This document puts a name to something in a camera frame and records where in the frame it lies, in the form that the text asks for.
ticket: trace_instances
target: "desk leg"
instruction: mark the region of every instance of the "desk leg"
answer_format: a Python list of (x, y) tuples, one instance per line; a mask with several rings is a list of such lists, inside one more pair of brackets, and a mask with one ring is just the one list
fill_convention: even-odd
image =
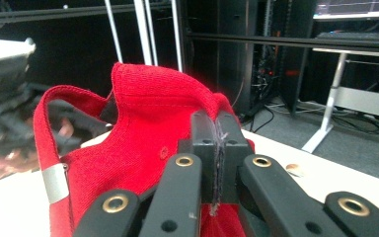
[(322, 140), (334, 127), (333, 125), (331, 125), (331, 116), (334, 110), (334, 105), (338, 94), (338, 86), (340, 85), (342, 79), (346, 56), (346, 53), (341, 53), (340, 59), (338, 60), (337, 71), (335, 72), (334, 82), (332, 83), (331, 92), (326, 103), (326, 109), (325, 114), (323, 116), (321, 128), (318, 131), (316, 131), (312, 138), (310, 138), (310, 140), (303, 146), (303, 148), (301, 148), (304, 151), (313, 153), (316, 147), (322, 142)]

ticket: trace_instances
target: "brass grommet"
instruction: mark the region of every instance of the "brass grommet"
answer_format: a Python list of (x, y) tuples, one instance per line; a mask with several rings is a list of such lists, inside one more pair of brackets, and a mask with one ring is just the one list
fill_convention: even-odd
[(175, 163), (177, 163), (177, 165), (179, 166), (186, 167), (186, 166), (192, 165), (193, 160), (189, 158), (188, 156), (183, 156), (175, 160)]
[(259, 167), (269, 167), (271, 165), (270, 160), (264, 157), (255, 157), (252, 161), (254, 162), (254, 165)]
[(370, 214), (370, 209), (368, 209), (366, 205), (355, 199), (342, 197), (338, 199), (338, 204), (344, 211), (353, 215), (367, 216)]
[[(118, 206), (111, 206), (110, 203), (113, 200), (121, 200), (121, 204)], [(103, 203), (103, 210), (107, 213), (117, 213), (124, 210), (128, 205), (128, 198), (124, 195), (116, 195), (107, 198)]]

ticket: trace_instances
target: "human hand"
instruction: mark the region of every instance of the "human hand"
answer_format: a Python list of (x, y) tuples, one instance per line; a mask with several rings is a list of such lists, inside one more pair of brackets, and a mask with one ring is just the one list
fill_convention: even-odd
[[(61, 129), (59, 134), (65, 137), (70, 137), (73, 134), (73, 125), (67, 118), (61, 121)], [(38, 168), (38, 156), (35, 151), (22, 152), (21, 149), (14, 149), (6, 157), (0, 156), (0, 179), (12, 173), (22, 173)]]

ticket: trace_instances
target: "monitor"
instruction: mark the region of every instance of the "monitor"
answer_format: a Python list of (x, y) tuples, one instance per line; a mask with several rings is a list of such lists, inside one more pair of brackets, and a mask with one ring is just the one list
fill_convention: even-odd
[(379, 0), (318, 0), (316, 21), (379, 19)]

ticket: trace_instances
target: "white desk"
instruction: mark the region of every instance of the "white desk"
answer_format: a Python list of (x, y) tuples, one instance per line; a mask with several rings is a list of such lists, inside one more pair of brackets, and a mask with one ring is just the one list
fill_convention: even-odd
[[(329, 193), (349, 191), (379, 207), (379, 179), (262, 136), (243, 132), (255, 142), (257, 153), (274, 158), (282, 167), (298, 164), (304, 177), (294, 177), (294, 180), (310, 197), (323, 202)], [(14, 175), (0, 181), (0, 236), (48, 236), (47, 205), (39, 172)]]
[(334, 110), (334, 106), (353, 109), (356, 111), (366, 112), (379, 116), (379, 93), (354, 90), (340, 86), (343, 75), (343, 69), (345, 66), (345, 60), (349, 54), (379, 56), (379, 52), (352, 51), (327, 48), (313, 48), (313, 50), (339, 53), (340, 58), (338, 60), (337, 71), (335, 72), (331, 92), (326, 103), (326, 109), (325, 114), (323, 116), (322, 125), (302, 148), (302, 150), (307, 151), (309, 153), (313, 153), (316, 147), (322, 142), (322, 140), (334, 127), (331, 124), (331, 116), (332, 111)]

